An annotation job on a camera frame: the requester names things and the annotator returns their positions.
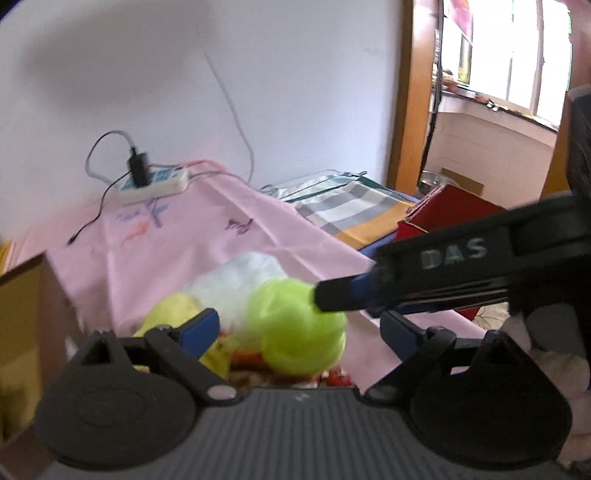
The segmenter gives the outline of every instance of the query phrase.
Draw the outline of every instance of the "folded fabric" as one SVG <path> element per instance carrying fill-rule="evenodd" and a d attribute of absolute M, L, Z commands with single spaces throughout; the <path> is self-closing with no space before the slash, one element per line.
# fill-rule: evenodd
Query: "folded fabric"
<path fill-rule="evenodd" d="M 293 203 L 308 197 L 313 197 L 318 193 L 348 184 L 352 179 L 357 178 L 353 174 L 331 173 L 313 177 L 291 187 L 274 187 L 266 185 L 261 189 L 261 193 L 270 197 L 282 200 L 287 203 Z"/>
<path fill-rule="evenodd" d="M 413 204 L 352 181 L 292 205 L 312 224 L 359 250 L 395 231 Z"/>
<path fill-rule="evenodd" d="M 373 257 L 375 257 L 375 254 L 377 253 L 377 251 L 380 247 L 383 247 L 384 245 L 388 245 L 388 244 L 391 244 L 392 242 L 394 242 L 394 240 L 396 240 L 397 234 L 398 234 L 398 232 L 391 232 L 388 235 L 383 236 L 379 240 L 376 240 L 372 244 L 369 244 L 367 247 L 361 248 L 359 250 L 359 253 L 365 255 L 368 258 L 373 258 Z"/>

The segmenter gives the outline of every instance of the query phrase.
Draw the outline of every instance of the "window sill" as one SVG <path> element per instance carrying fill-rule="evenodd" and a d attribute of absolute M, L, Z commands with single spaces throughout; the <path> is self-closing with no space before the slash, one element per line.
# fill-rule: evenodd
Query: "window sill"
<path fill-rule="evenodd" d="M 533 138 L 553 148 L 556 143 L 557 130 L 550 124 L 503 107 L 499 107 L 498 111 L 493 111 L 486 106 L 486 102 L 461 93 L 443 92 L 439 112 L 471 115 Z"/>

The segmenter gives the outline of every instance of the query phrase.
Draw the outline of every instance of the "red box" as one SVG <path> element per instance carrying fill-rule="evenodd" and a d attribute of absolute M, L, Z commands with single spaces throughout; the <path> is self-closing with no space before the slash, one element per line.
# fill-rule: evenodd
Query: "red box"
<path fill-rule="evenodd" d="M 398 222 L 396 241 L 453 225 L 470 222 L 503 211 L 473 193 L 454 185 L 443 185 L 417 203 L 408 215 Z M 468 320 L 474 320 L 479 308 L 458 310 Z"/>

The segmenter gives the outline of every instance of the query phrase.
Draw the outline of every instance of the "pink curtain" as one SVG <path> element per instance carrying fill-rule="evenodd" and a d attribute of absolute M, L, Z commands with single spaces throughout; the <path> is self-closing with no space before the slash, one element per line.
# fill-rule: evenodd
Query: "pink curtain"
<path fill-rule="evenodd" d="M 448 15 L 460 27 L 468 40 L 472 40 L 472 12 L 470 0 L 449 0 Z"/>

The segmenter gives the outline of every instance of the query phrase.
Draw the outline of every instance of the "window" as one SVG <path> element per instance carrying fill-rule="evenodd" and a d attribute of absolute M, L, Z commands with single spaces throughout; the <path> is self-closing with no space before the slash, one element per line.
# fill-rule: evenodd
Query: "window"
<path fill-rule="evenodd" d="M 527 115 L 560 124 L 572 45 L 558 0 L 470 0 L 471 38 L 444 19 L 443 68 L 470 89 Z"/>

